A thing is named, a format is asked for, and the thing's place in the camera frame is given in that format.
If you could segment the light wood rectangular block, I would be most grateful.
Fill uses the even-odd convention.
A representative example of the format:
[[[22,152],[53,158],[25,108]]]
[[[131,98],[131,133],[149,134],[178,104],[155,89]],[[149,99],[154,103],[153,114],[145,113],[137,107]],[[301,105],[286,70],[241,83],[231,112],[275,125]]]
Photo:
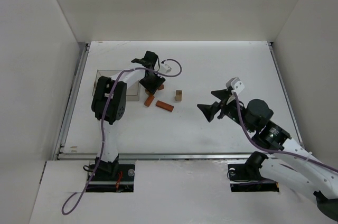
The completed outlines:
[[[175,92],[175,101],[181,102],[182,101],[182,91],[181,90],[176,90]]]

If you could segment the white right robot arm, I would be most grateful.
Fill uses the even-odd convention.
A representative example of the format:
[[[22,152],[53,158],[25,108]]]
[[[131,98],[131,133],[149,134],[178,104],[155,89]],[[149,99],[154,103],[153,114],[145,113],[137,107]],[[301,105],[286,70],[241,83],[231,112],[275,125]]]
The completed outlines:
[[[238,92],[231,88],[211,93],[220,101],[197,107],[209,122],[227,116],[241,126],[257,149],[247,160],[249,170],[289,186],[313,201],[322,214],[337,221],[337,169],[319,161],[272,122],[274,112],[263,100],[253,99],[244,106]]]

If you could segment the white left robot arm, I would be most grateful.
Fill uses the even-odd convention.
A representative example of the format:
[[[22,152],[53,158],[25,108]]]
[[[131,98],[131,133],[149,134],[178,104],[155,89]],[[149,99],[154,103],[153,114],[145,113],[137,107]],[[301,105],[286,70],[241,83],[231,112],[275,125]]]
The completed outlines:
[[[114,179],[118,173],[118,150],[116,138],[112,135],[113,124],[124,115],[127,90],[134,84],[141,84],[153,95],[165,79],[157,75],[159,57],[156,53],[146,51],[141,59],[133,59],[129,68],[111,76],[101,76],[96,85],[91,110],[101,122],[104,134],[103,147],[95,160],[97,167],[95,177]]]

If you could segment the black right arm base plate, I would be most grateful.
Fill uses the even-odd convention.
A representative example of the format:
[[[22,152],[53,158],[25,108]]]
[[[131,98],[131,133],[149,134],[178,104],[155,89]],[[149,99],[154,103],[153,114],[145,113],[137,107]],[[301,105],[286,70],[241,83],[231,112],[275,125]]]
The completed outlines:
[[[227,178],[231,192],[279,192],[277,182],[263,178],[257,170],[251,170],[244,163],[228,164]]]

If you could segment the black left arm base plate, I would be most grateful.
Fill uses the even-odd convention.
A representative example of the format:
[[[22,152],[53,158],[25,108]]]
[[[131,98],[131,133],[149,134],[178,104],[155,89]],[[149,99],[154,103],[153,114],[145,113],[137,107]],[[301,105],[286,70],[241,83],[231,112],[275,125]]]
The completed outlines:
[[[112,173],[98,169],[86,192],[130,193],[134,191],[135,164],[117,164]]]

